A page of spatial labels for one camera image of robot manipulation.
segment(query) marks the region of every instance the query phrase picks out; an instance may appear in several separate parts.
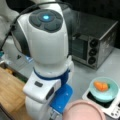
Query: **white robot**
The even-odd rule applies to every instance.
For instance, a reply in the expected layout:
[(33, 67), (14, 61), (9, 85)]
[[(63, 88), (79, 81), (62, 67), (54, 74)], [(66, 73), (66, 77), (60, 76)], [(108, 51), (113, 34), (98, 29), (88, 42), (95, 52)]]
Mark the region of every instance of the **white robot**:
[[(55, 0), (32, 0), (45, 3)], [(18, 18), (12, 36), (17, 49), (27, 48), (34, 60), (33, 72), (24, 86), (26, 108), (33, 120), (44, 120), (50, 106), (51, 120), (64, 111), (72, 89), (67, 85), (73, 74), (73, 62), (68, 56), (68, 35), (61, 7), (58, 4), (41, 5), (41, 9)], [(5, 18), (18, 14), (6, 5)]]

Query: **plate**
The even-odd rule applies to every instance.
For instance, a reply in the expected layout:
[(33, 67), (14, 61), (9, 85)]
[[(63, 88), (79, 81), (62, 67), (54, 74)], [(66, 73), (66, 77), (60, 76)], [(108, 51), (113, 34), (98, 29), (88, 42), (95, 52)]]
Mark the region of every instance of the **plate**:
[(93, 102), (77, 100), (66, 107), (63, 120), (106, 120), (106, 118), (102, 110)]

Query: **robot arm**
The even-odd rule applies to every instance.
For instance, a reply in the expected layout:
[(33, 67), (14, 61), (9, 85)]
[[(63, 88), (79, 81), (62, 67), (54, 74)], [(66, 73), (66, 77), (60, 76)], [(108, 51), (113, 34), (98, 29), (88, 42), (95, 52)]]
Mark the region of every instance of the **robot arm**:
[(43, 119), (58, 90), (69, 96), (67, 86), (64, 90), (61, 88), (70, 79), (69, 72), (73, 68), (71, 58), (67, 57), (68, 35), (60, 6), (50, 4), (40, 8), (42, 9), (22, 15), (12, 30), (17, 49), (34, 60), (33, 72), (23, 91), (27, 96), (28, 114), (35, 120)]

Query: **countertop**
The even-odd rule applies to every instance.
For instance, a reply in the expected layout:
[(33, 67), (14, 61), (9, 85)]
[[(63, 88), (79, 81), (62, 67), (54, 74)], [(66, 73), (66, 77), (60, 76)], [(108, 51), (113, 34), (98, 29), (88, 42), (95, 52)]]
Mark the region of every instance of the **countertop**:
[[(29, 76), (33, 68), (32, 65), (33, 63), (30, 63), (24, 69), (21, 69), (20, 72), (24, 75), (26, 75), (25, 73), (27, 72), (27, 76)], [(88, 89), (90, 82), (96, 77), (110, 77), (120, 86), (120, 49), (115, 48), (97, 70), (76, 61), (74, 61), (74, 66), (73, 79), (69, 81), (69, 84), (74, 90), (74, 94), (70, 102), (82, 99), (82, 95)], [(114, 120), (107, 115), (106, 118), (107, 120)]]

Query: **wire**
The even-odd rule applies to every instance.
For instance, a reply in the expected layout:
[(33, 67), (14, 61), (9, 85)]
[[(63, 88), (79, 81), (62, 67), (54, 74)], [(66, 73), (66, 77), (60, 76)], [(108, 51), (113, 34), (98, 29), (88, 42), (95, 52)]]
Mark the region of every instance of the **wire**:
[(46, 3), (38, 3), (38, 4), (35, 4), (35, 5), (32, 5), (32, 6), (28, 7), (28, 8), (26, 8), (26, 9), (23, 10), (23, 11), (13, 20), (13, 22), (11, 23), (10, 29), (8, 30), (8, 32), (7, 32), (7, 34), (6, 34), (6, 37), (4, 38), (4, 40), (3, 40), (3, 42), (2, 42), (2, 44), (1, 44), (1, 46), (0, 46), (0, 51), (2, 51), (2, 48), (3, 48), (4, 44), (5, 44), (8, 36), (10, 35), (11, 31), (15, 28), (15, 23), (17, 22), (17, 19), (18, 19), (21, 15), (23, 15), (23, 14), (25, 14), (25, 13), (28, 13), (28, 12), (31, 11), (31, 10), (33, 11), (33, 10), (37, 9), (40, 5), (46, 5), (46, 4), (64, 4), (64, 5), (67, 5), (67, 6), (69, 6), (70, 8), (72, 8), (71, 4), (66, 3), (66, 2), (46, 2)]

